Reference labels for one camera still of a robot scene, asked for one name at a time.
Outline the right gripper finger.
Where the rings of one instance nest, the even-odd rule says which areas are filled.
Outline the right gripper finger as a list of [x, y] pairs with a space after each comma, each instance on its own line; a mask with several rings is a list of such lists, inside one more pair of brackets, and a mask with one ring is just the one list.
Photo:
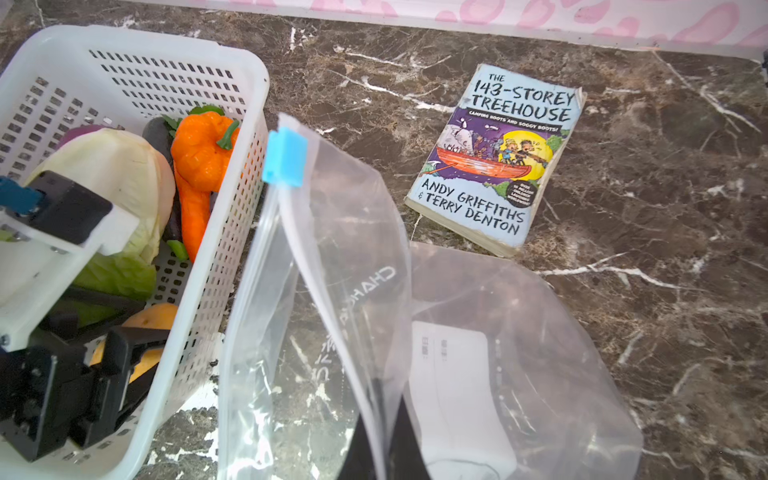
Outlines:
[[377, 479], [373, 459], [374, 448], [379, 450], [386, 448], [386, 455], [383, 457], [385, 479], [431, 479], [420, 451], [405, 395], [400, 397], [390, 440], [370, 440], [363, 416], [358, 415], [349, 450], [344, 454], [344, 462], [337, 474], [337, 479]]

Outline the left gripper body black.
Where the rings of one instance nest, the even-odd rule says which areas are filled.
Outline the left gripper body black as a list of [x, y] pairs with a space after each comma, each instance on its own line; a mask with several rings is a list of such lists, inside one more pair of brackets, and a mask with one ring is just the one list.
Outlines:
[[72, 440], [89, 443], [89, 409], [108, 333], [143, 311], [143, 303], [69, 287], [62, 296], [107, 307], [113, 315], [85, 328], [73, 309], [47, 314], [27, 347], [1, 351], [1, 435], [28, 462]]

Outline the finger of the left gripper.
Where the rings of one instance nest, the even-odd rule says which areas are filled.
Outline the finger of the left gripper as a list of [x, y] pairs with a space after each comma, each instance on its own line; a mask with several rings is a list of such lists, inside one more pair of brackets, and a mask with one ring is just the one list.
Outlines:
[[130, 378], [144, 354], [161, 350], [168, 336], [168, 330], [137, 327], [114, 327], [108, 333], [89, 409], [90, 444], [115, 433], [146, 398], [157, 366], [134, 382]]

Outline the clear zip top bag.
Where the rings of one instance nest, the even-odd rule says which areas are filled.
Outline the clear zip top bag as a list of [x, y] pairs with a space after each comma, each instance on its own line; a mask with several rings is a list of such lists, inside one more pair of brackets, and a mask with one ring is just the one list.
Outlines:
[[220, 478], [276, 473], [275, 376], [299, 286], [369, 439], [392, 438], [405, 395], [431, 479], [636, 475], [642, 432], [538, 275], [410, 242], [381, 174], [287, 114], [262, 178], [220, 365]]

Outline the purple toy onion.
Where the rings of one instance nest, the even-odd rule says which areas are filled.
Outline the purple toy onion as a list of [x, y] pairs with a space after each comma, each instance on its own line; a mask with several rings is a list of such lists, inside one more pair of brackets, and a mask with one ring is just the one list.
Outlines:
[[67, 131], [62, 138], [60, 139], [59, 143], [56, 146], [56, 149], [59, 150], [67, 143], [71, 142], [72, 140], [90, 134], [94, 133], [100, 130], [112, 130], [112, 127], [103, 126], [103, 125], [82, 125], [79, 127], [75, 127]]

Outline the white perforated plastic basket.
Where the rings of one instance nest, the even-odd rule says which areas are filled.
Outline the white perforated plastic basket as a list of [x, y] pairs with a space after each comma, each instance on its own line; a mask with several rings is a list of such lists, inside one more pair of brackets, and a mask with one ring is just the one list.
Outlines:
[[[5, 479], [130, 479], [157, 428], [209, 376], [216, 337], [262, 190], [269, 75], [253, 53], [103, 26], [27, 40], [1, 77], [1, 384]], [[161, 236], [174, 174], [142, 136], [152, 119], [213, 105], [235, 136], [196, 257]], [[170, 304], [169, 330], [136, 337], [120, 319], [84, 341], [40, 329], [66, 297], [105, 285], [121, 317]]]

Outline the orange toy carrot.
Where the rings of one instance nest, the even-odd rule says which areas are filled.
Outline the orange toy carrot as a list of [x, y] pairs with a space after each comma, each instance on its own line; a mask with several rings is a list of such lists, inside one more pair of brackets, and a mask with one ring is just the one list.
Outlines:
[[189, 258], [195, 262], [210, 218], [211, 193], [191, 186], [174, 172], [181, 208], [181, 236]]

